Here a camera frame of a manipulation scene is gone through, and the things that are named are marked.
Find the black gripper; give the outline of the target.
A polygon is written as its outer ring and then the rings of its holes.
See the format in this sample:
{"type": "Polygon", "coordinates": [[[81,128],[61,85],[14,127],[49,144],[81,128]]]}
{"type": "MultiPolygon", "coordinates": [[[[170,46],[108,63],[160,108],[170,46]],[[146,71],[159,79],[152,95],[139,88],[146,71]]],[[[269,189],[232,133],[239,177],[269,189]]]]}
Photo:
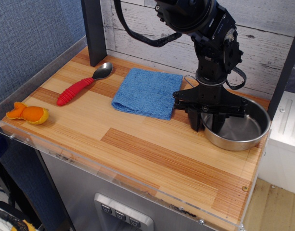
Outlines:
{"type": "Polygon", "coordinates": [[[201,114],[212,114],[212,131],[220,132],[227,118],[244,117],[248,100],[227,91],[222,85],[217,87],[198,86],[173,93],[174,108],[188,114],[190,127],[198,132],[201,114]]]}

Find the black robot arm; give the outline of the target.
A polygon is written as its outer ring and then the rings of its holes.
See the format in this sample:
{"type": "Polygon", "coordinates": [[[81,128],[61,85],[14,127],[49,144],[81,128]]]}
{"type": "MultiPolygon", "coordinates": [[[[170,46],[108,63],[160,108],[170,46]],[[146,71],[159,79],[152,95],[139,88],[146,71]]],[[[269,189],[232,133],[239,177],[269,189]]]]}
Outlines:
{"type": "Polygon", "coordinates": [[[199,129],[202,113],[211,114],[215,133],[227,118],[243,117],[248,101],[223,87],[232,71],[246,80],[237,68],[243,52],[235,20],[228,11],[215,0],[159,0],[155,10],[167,26],[191,37],[198,58],[198,86],[174,92],[175,109],[185,110],[194,130],[199,129]]]}

